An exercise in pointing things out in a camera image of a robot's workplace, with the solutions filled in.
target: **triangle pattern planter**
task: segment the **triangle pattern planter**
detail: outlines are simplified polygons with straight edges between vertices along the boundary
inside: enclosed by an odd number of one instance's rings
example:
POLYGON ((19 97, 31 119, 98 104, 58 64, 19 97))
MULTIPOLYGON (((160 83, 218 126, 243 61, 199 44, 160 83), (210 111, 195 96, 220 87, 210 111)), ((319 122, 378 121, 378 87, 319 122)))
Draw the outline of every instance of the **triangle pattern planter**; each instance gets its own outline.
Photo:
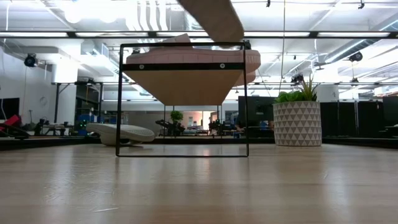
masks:
POLYGON ((274 104, 274 136, 278 146, 320 146, 320 103, 296 101, 274 104))

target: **air duct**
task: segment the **air duct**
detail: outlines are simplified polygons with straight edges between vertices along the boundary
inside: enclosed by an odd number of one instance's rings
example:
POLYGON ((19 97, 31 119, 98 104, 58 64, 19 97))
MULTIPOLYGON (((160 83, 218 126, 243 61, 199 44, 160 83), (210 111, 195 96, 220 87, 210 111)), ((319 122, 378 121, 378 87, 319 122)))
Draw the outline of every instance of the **air duct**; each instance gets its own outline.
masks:
MULTIPOLYGON (((388 32, 395 32, 398 30, 398 20, 391 22, 389 25, 379 29, 379 31, 388 31, 388 32)), ((324 63, 335 63, 341 59, 347 58, 356 52, 359 52, 366 47, 369 47, 376 42, 379 42, 381 39, 364 39, 364 40, 353 40, 348 42, 344 46, 340 47, 339 49, 335 50, 332 53, 329 53, 324 58, 324 63)))
MULTIPOLYGON (((380 23, 379 25, 375 26, 373 30, 379 31, 397 31, 398 30, 398 14, 393 15, 392 17, 388 18, 384 22, 380 23)), ((363 39, 363 40, 352 40, 345 44, 344 46, 338 48, 337 50, 326 54, 324 57, 319 57, 319 62, 314 63, 315 66, 318 65, 325 65, 328 63, 335 63, 341 59, 347 58, 356 52, 359 52, 366 47, 369 47, 372 44, 380 41, 380 39, 363 39)), ((293 72, 294 70, 297 72, 302 72, 306 68, 312 66, 312 60, 315 59, 314 56, 309 56, 306 61, 303 61, 298 66, 292 68, 287 72, 285 75, 293 72)))

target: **hanging cable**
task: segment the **hanging cable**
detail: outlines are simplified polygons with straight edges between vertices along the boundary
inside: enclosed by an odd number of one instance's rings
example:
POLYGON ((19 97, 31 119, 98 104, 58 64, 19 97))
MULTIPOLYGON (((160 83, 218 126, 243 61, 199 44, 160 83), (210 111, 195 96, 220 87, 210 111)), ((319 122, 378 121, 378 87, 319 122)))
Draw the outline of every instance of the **hanging cable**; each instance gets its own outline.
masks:
POLYGON ((353 73, 353 80, 355 78, 355 74, 354 74, 354 62, 351 62, 351 71, 353 73))
POLYGON ((269 95, 269 97, 271 97, 271 94, 269 93, 269 91, 268 91, 268 88, 267 88, 267 85, 266 85, 266 83, 264 83, 264 80, 262 79, 262 75, 260 74, 260 78, 261 78, 261 81, 262 81, 262 83, 264 84, 264 88, 267 90, 267 92, 268 92, 268 95, 269 95))
POLYGON ((12 4, 12 1, 11 2, 9 2, 8 4, 7 4, 7 11, 6 11, 6 31, 8 31, 8 15, 9 15, 9 11, 10 11, 10 6, 11 6, 11 4, 12 4))
POLYGON ((282 79, 284 78, 284 55, 285 55, 285 28, 286 28, 286 0, 284 0, 284 38, 282 42, 282 68, 280 69, 280 82, 279 82, 279 92, 282 86, 282 79))
POLYGON ((88 104, 88 86, 86 86, 86 105, 88 104))
POLYGON ((27 67, 25 67, 24 99, 22 100, 22 114, 21 114, 21 117, 23 117, 24 114, 25 114, 26 83, 27 83, 27 67))
POLYGON ((3 115, 3 117, 4 117, 4 120, 7 120, 7 118, 6 118, 6 113, 4 112, 4 108, 3 108, 3 104, 4 103, 4 99, 1 99, 1 111, 2 111, 2 115, 3 115))

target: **green plant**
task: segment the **green plant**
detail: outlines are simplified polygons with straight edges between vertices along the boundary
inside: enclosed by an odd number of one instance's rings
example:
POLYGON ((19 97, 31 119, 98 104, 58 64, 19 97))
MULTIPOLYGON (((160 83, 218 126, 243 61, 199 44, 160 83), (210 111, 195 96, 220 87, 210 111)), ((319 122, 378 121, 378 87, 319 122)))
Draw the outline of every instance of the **green plant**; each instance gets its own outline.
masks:
POLYGON ((279 96, 275 99, 276 103, 294 102, 294 101, 316 101, 317 93, 315 92, 316 87, 312 87, 313 77, 310 76, 308 82, 301 82, 302 87, 299 87, 299 91, 291 91, 286 93, 284 91, 279 93, 279 96))
POLYGON ((172 111, 170 117, 174 123, 182 121, 184 115, 179 111, 172 111))

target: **light fixture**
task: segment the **light fixture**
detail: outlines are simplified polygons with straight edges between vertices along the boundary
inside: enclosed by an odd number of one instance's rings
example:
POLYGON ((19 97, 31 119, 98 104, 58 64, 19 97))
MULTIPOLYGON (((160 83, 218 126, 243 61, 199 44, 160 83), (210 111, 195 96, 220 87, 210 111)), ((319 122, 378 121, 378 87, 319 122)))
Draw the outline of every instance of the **light fixture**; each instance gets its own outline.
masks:
POLYGON ((389 32, 320 32, 318 37, 387 37, 389 32))
POLYGON ((249 37, 308 37, 310 35, 309 32, 245 32, 244 36, 246 38, 249 37))
POLYGON ((101 20, 105 23, 112 23, 116 21, 116 16, 113 14, 113 12, 106 11, 101 16, 101 20))
MULTIPOLYGON (((117 102, 118 100, 103 100, 105 102, 117 102)), ((122 100, 122 101, 139 101, 139 102, 150 102, 150 101, 157 101, 153 99, 136 99, 136 100, 122 100)))
POLYGON ((72 3, 68 7, 65 8, 65 19, 72 23, 78 23, 81 21, 82 11, 80 5, 78 3, 72 3))
POLYGON ((0 37, 68 37, 66 32, 0 32, 0 37))
POLYGON ((182 34, 187 34, 190 37, 208 37, 208 34, 203 31, 199 32, 158 32, 158 37, 170 37, 170 36, 178 36, 182 34))
POLYGON ((77 32, 78 37, 148 37, 147 32, 77 32))

